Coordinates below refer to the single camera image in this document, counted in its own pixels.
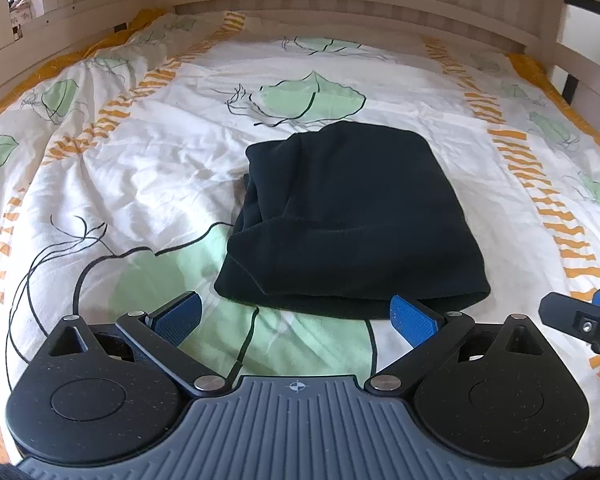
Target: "black clamp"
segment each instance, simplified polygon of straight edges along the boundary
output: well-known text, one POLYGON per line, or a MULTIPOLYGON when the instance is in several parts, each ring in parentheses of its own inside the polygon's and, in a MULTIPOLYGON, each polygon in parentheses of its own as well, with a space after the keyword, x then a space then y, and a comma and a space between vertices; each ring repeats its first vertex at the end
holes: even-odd
POLYGON ((552 292, 542 299, 539 313, 545 325, 589 343, 600 355, 600 290, 592 303, 552 292))
MULTIPOLYGON (((227 399, 238 406, 244 382, 228 384, 177 348, 201 316, 195 292, 151 314, 129 312, 115 324, 89 326, 65 316, 8 402, 6 420, 20 450, 53 464, 120 462, 157 449, 196 406, 227 399)), ((587 401, 527 316, 476 324, 466 314, 440 316, 396 297, 391 321, 414 349, 369 378, 366 394, 349 378, 355 395, 372 402, 393 397, 424 434, 479 463, 531 466, 573 454, 589 418, 587 401)), ((335 379, 305 378, 314 386, 293 395, 310 396, 335 379)), ((283 382, 288 391, 280 378, 246 382, 254 381, 283 382)), ((270 400, 262 395, 258 406, 270 400)), ((336 404, 325 407, 331 408, 340 413, 336 404)), ((392 424, 401 424, 406 414, 400 416, 392 424)))

